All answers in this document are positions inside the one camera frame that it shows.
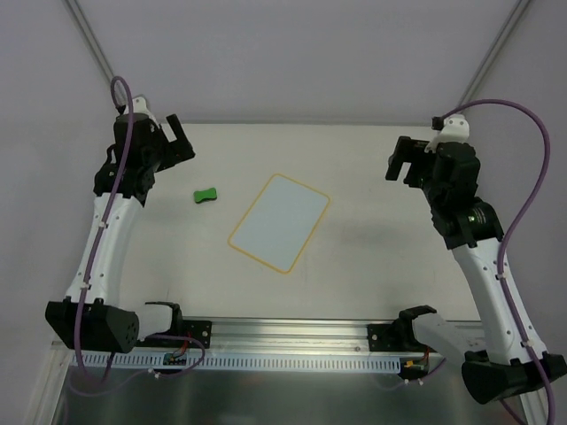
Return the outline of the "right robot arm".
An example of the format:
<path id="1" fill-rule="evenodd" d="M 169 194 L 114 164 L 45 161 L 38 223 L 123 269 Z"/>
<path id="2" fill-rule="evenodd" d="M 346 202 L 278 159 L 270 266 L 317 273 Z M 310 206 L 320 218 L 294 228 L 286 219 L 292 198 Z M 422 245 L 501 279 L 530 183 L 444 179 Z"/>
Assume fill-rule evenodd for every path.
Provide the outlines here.
<path id="1" fill-rule="evenodd" d="M 480 161 L 467 143 L 440 143 L 402 136 L 385 178 L 395 181 L 403 164 L 410 188 L 420 189 L 442 236 L 470 287 L 484 332 L 477 343 L 428 305 L 400 312 L 389 341 L 407 351 L 427 346 L 461 369 L 479 404 L 539 390 L 566 374 L 566 360 L 552 354 L 533 328 L 502 252 L 504 232 L 491 205 L 477 197 Z"/>

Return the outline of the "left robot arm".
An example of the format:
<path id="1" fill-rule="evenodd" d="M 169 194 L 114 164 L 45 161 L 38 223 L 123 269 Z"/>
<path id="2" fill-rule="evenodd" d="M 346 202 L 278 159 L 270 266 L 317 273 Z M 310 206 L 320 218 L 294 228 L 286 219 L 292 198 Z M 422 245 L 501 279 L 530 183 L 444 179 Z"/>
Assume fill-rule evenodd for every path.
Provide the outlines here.
<path id="1" fill-rule="evenodd" d="M 50 301 L 46 321 L 71 350 L 128 353 L 155 335 L 165 346 L 184 336 L 181 307 L 150 301 L 135 311 L 120 307 L 123 264 L 133 227 L 144 209 L 155 175 L 195 152 L 174 114 L 167 124 L 168 140 L 148 114 L 122 114 L 113 124 L 114 144 L 94 179 L 94 212 L 89 238 L 78 271 L 60 301 Z"/>

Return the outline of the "green whiteboard eraser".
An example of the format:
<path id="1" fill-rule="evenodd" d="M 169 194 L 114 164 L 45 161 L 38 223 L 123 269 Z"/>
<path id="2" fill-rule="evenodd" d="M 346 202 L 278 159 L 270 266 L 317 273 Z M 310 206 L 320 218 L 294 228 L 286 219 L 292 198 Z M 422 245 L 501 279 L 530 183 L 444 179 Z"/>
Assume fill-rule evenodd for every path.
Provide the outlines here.
<path id="1" fill-rule="evenodd" d="M 195 190 L 193 192 L 193 200 L 197 205 L 215 201 L 217 198 L 218 198 L 218 192 L 215 187 Z"/>

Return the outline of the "yellow-framed small whiteboard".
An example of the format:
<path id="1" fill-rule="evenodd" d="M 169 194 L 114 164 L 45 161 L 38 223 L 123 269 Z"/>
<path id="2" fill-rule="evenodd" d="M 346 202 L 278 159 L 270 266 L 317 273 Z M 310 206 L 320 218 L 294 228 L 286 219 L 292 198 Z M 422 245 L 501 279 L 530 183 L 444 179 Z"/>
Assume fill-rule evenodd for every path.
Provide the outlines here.
<path id="1" fill-rule="evenodd" d="M 331 203 L 328 195 L 273 174 L 228 238 L 228 245 L 280 273 L 296 265 Z"/>

